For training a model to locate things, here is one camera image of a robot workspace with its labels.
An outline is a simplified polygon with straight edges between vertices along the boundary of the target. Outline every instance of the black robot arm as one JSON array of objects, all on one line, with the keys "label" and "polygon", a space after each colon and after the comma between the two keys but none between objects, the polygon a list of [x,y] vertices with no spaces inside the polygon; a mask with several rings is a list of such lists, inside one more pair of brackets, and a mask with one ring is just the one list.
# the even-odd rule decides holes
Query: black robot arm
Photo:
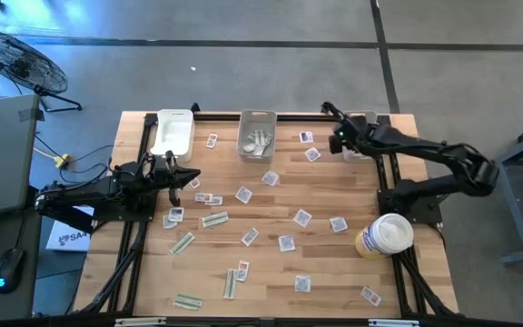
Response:
[{"label": "black robot arm", "polygon": [[333,154],[341,152],[342,147],[373,158],[382,154],[407,154],[445,164],[451,170],[451,175],[422,182],[400,180],[395,189],[386,194],[391,212],[408,214],[420,197],[456,192],[486,196],[496,186],[497,166],[471,145],[436,143],[407,136],[390,126],[368,124],[363,117],[349,117],[329,102],[322,105],[322,111],[331,113],[338,121],[329,139]]},{"label": "black robot arm", "polygon": [[[146,165],[148,173],[143,173]],[[171,204],[178,206],[181,201],[177,189],[182,189],[201,173],[199,169],[178,166],[171,151],[164,158],[145,154],[141,162],[115,166],[111,172],[112,175],[98,181],[47,185],[37,195],[35,209],[41,215],[87,233],[94,230],[93,220],[149,221],[154,213],[152,197],[158,191],[169,189]],[[82,204],[94,208],[93,217],[74,209],[75,205]]]}]

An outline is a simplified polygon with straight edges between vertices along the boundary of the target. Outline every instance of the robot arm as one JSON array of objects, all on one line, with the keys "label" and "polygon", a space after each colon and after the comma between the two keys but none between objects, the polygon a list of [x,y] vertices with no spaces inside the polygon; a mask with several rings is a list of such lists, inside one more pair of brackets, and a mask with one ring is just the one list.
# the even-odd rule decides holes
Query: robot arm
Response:
[{"label": "robot arm", "polygon": [[[146,165],[149,170],[144,174]],[[177,189],[201,173],[199,169],[178,166],[171,151],[164,159],[146,154],[141,162],[115,166],[111,172],[112,175],[98,181],[73,186],[56,182],[47,185],[36,196],[35,209],[41,215],[87,233],[93,231],[92,220],[149,221],[154,213],[151,197],[168,188],[171,204],[178,206],[181,201],[176,195]],[[73,208],[81,204],[92,206],[94,216]]]}]

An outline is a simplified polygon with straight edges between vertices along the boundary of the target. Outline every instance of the white tray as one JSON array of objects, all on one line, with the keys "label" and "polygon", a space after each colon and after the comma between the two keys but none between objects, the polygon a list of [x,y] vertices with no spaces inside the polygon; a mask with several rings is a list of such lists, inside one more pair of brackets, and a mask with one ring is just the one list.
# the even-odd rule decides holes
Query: white tray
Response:
[{"label": "white tray", "polygon": [[192,139],[195,134],[191,110],[162,109],[157,113],[157,118],[159,126],[151,153],[164,155],[171,150],[178,162],[185,163],[191,160]]}]

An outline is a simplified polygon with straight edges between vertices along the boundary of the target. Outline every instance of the computer monitor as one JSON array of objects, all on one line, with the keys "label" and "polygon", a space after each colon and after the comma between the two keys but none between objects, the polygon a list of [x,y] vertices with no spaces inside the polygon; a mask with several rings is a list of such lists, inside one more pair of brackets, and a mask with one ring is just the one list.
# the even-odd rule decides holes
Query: computer monitor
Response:
[{"label": "computer monitor", "polygon": [[38,102],[35,94],[0,99],[0,213],[25,205]]}]

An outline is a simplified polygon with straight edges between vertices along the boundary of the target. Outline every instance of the fan grille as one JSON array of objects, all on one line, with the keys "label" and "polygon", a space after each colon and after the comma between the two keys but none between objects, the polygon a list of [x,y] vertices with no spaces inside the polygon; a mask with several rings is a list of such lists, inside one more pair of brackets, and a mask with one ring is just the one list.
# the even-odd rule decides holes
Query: fan grille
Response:
[{"label": "fan grille", "polygon": [[40,86],[49,94],[60,94],[68,88],[68,80],[57,64],[3,33],[0,33],[0,74],[32,90]]}]

